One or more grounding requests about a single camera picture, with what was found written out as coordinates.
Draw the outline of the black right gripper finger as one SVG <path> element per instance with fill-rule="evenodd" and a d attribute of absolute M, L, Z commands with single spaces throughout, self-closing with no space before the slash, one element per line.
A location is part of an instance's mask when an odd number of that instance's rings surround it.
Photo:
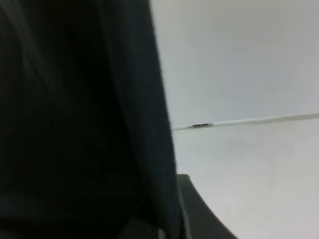
<path fill-rule="evenodd" d="M 193 239 L 236 239 L 213 214 L 186 174 L 177 176 Z"/>

